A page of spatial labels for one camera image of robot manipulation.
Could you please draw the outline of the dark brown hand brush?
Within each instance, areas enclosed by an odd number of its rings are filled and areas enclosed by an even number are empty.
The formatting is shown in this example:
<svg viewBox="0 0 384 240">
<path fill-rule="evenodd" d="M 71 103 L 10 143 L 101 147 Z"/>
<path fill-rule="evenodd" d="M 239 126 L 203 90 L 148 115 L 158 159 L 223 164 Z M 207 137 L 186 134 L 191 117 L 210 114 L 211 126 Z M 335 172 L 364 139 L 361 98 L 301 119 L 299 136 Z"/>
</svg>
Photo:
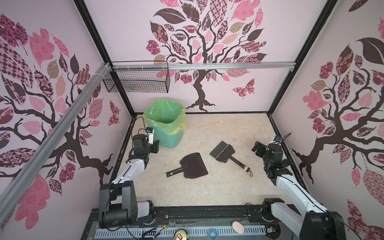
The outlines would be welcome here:
<svg viewBox="0 0 384 240">
<path fill-rule="evenodd" d="M 242 162 L 238 161 L 233 157 L 233 154 L 235 153 L 234 148 L 230 145 L 225 143 L 224 141 L 221 141 L 211 152 L 210 156 L 213 157 L 216 161 L 220 163 L 226 163 L 228 160 L 231 160 L 234 162 L 237 166 L 242 168 L 246 173 L 249 173 L 249 175 L 252 177 L 253 172 L 251 171 L 251 168 L 247 165 L 243 164 Z"/>
</svg>

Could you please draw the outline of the dark brown dustpan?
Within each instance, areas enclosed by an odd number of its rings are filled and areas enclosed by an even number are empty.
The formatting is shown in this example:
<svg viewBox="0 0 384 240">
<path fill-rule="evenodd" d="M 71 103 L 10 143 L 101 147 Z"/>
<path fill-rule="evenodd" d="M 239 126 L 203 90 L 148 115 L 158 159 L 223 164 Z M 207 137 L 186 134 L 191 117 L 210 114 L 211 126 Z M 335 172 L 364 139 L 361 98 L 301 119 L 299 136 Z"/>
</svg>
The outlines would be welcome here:
<svg viewBox="0 0 384 240">
<path fill-rule="evenodd" d="M 180 165 L 179 168 L 166 172 L 167 178 L 179 173 L 183 173 L 186 179 L 197 179 L 209 174 L 200 153 L 185 156 Z"/>
</svg>

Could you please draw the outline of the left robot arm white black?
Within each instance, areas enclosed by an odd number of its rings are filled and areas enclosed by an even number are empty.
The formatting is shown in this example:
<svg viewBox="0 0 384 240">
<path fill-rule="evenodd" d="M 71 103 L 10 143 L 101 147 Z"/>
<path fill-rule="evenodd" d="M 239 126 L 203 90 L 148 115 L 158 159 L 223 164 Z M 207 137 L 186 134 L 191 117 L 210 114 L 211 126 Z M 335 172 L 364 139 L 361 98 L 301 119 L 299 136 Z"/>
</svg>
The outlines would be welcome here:
<svg viewBox="0 0 384 240">
<path fill-rule="evenodd" d="M 149 155 L 159 150 L 159 141 L 154 141 L 154 134 L 133 136 L 133 148 L 129 153 L 127 166 L 115 180 L 104 184 L 99 195 L 99 226 L 112 229 L 133 225 L 140 218 L 154 218 L 155 207 L 151 200 L 137 200 L 135 182 L 144 172 Z"/>
</svg>

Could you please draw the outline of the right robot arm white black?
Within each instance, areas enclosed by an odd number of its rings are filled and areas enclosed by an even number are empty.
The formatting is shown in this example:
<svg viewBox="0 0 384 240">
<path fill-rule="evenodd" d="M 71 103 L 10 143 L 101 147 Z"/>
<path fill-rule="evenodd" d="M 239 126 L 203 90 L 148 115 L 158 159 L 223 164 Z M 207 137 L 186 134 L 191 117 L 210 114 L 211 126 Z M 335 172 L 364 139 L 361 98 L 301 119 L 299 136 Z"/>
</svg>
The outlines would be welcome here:
<svg viewBox="0 0 384 240">
<path fill-rule="evenodd" d="M 292 210 L 281 199 L 266 198 L 261 215 L 267 222 L 279 220 L 300 240 L 344 240 L 345 223 L 337 212 L 330 212 L 316 201 L 288 170 L 288 160 L 283 159 L 282 139 L 276 138 L 268 145 L 255 142 L 252 151 L 262 158 L 264 171 L 272 183 L 293 203 Z"/>
</svg>

